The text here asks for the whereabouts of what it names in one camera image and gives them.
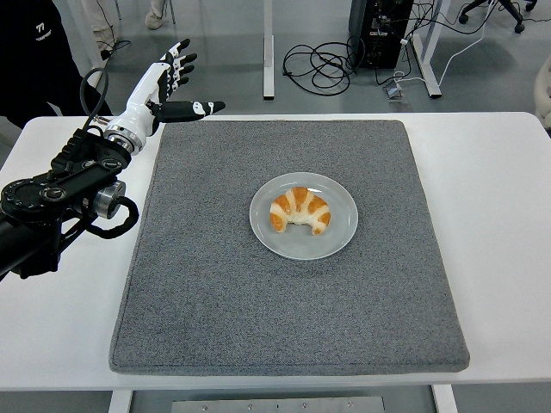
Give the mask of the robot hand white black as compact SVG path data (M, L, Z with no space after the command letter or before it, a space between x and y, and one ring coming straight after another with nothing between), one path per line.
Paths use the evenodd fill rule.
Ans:
M120 135L143 145L161 123L181 123L201 120L226 107L224 102L172 102L171 95L186 84L187 75L195 68L195 53L184 50L190 40L172 46L158 61L152 63L127 100L126 110L108 123L108 136Z

